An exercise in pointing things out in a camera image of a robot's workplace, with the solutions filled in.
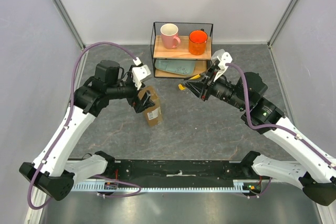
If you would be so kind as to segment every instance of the gray mat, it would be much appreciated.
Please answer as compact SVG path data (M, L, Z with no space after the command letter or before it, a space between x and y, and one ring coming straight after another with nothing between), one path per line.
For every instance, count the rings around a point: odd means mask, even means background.
M152 69L150 46L126 46ZM214 45L224 48L244 71L260 74L268 85L265 97L284 110L285 105L266 45ZM82 83L94 74L96 64L111 59L128 70L131 58L118 48L100 46L90 51ZM239 78L235 69L226 72L228 80ZM116 158L147 159L229 159L241 160L250 150L271 158L292 160L281 147L248 128L241 112L214 97L198 100L180 91L179 80L148 80L161 99L163 122L148 127L142 114L135 114L126 100L111 101L89 126L71 157L102 150Z

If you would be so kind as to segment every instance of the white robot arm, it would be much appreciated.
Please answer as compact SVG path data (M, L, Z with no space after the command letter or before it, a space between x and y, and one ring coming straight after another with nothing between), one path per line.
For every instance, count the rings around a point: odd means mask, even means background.
M223 49L214 53L212 61L213 65L200 78L186 80L182 85L203 101L213 95L241 111L246 110L241 119L280 145L300 165L277 161L257 152L247 154L241 163L260 176L299 187L321 205L331 204L336 199L336 159L312 143L280 109L263 97L267 86L258 74L243 73L231 63L232 57ZM241 75L236 85L223 75L228 67L236 68Z
M103 60L96 66L94 76L75 91L72 115L69 115L69 107L44 150L33 163L26 162L21 165L19 171L27 180L52 198L62 200L69 194L73 185L106 171L109 164L114 162L114 158L102 151L73 164L67 164L67 160L83 132L110 100L127 99L136 113L154 105L150 99L150 92L147 91L141 99L138 97L140 89L144 87L142 82L151 72L138 58L133 61L135 65L131 66L125 75L122 72L120 78L121 67L117 62ZM65 126L69 116L71 120ZM63 133L54 145L61 131ZM45 158L53 145L50 154Z

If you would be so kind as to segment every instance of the cable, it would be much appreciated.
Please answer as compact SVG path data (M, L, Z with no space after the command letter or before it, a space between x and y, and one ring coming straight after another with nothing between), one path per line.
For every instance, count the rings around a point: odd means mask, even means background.
M277 124L262 124L262 125L258 125L258 126L254 126L252 124L252 121L251 121L251 115L250 115L250 104L249 104L249 100L248 100L248 90L247 90L247 81L246 81L246 77L244 75L244 72L242 71L242 69L233 64L233 63L227 63L225 64L226 66L230 66L230 67L233 67L235 68L241 78L242 78L242 81L243 81L243 89L244 89L244 99L245 99L245 109L246 109L246 118L247 118L247 124L248 126L252 129L252 130L258 130L258 129L262 129L262 128L278 128L278 129L281 129L283 131L286 131L288 132L289 134L293 135L294 137L297 136L297 133L295 133L294 131L286 128L286 127L283 127L281 125L277 125ZM306 146L308 147L312 152L314 152L316 155L318 155L324 162L326 162L330 167L332 167L333 169L336 170L336 166L332 165L332 163L324 156L322 155L319 151L317 151L313 146L311 146L306 140L300 138L300 141Z
M127 72L120 78L120 80L124 79L124 77L125 77L126 74L128 74L128 73L132 73L132 71L127 71Z
M120 48L121 50L125 51L129 56L131 56L133 58L133 60L136 60L136 57L135 55L131 52L131 51L128 51L126 48L123 48L122 46L118 45L118 44L115 44L115 43L112 43L112 42L108 42L108 41L103 41L103 42L97 42L97 43L94 43L88 47L86 47L79 55L79 57L77 58L76 62L75 62L75 67L73 68L72 70L72 75L71 75L71 85L70 85L70 111L69 111L69 115L68 115L68 118L67 120L65 121L65 124L64 124L64 127L62 128L62 130L59 132L59 134L57 135L57 137L55 138L54 142L51 144L50 148L47 150L46 154L44 155L43 157L43 161L46 161L47 158L49 157L51 151L54 149L54 147L56 146L56 144L58 143L58 141L60 140L60 138L62 137L64 131L66 130L66 127L69 125L70 123L70 120L71 120L71 117L72 117L72 114L73 114L73 107L74 107L74 99L75 99L75 80L76 80L76 74L77 74L77 69L78 69L78 65L79 65L79 62L80 60L82 59L82 57L84 56L84 54L89 51L91 48L93 47L96 47L96 46L100 46L100 45L110 45L110 46L115 46L115 47L118 47ZM28 205L31 209L33 210L38 210L38 209L42 209L44 208L49 202L50 200L52 199L51 197L44 203L42 204L41 206L34 206L33 203L32 203L32 191L33 191L33 186L34 186L34 183L35 183L35 180L39 174L39 172L41 171L43 167L43 163L40 163L39 166L37 167L31 181L30 181L30 184L29 184L29 188L28 188L28 194L27 194L27 201L28 201Z
M261 184L261 182L262 182L262 177L259 175L259 183L258 183L257 186L259 186Z
M86 155L90 155L90 157L92 157L91 153L85 153L84 156L81 159L83 159Z
M101 175L96 175L95 177L106 179L106 180L112 181L114 183L123 184L123 185L127 185L127 186L133 186L133 187L138 188L138 190L133 192L133 193L122 194L122 195L105 195L105 194L97 193L98 196L101 196L101 197L104 197L104 198L124 198L124 197L130 197L130 196L137 195L141 192L141 186L136 185L136 184L132 184L132 183L128 183L128 182L122 182L120 180L116 180L116 179L113 179L113 178L107 178L107 177L104 177L104 176L101 176Z

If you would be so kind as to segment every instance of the wooden shelf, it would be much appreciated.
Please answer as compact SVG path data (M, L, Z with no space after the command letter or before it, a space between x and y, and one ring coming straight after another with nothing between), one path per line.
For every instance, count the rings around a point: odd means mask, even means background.
M202 73L206 71L206 61L205 60L198 60L195 64L195 69L192 75L190 76L195 76L199 73ZM155 70L155 77L168 77L168 78L187 78L188 76L185 76L183 74L178 74L178 73L169 73L165 72L159 69Z
M206 42L206 49L202 55L192 55L189 53L189 36L179 36L181 44L175 49L166 49L163 46L161 36L157 35L154 46L153 57L155 59L179 59L179 60L210 60L211 59L211 40L209 37Z

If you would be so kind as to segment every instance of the gray floor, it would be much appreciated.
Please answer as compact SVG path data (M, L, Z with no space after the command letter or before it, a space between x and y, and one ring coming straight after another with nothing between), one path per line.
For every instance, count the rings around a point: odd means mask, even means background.
M150 46L126 46L152 69ZM278 80L266 45L214 45L224 48L233 62L244 71L260 74L268 85L265 97L285 109ZM90 51L82 82L94 74L95 66L111 59L128 70L131 58L118 48L100 46ZM238 80L235 69L226 76ZM143 159L228 159L241 160L250 150L271 158L292 160L277 144L252 131L240 119L241 113L230 105L210 98L198 100L188 91L177 88L177 79L148 80L161 99L163 122L149 127L142 114L135 114L126 100L111 101L90 125L71 157L102 150L116 158Z
M230 193L144 193L102 199L96 193L73 192L52 200L40 224L319 224L316 204L291 185L271 183L259 199Z

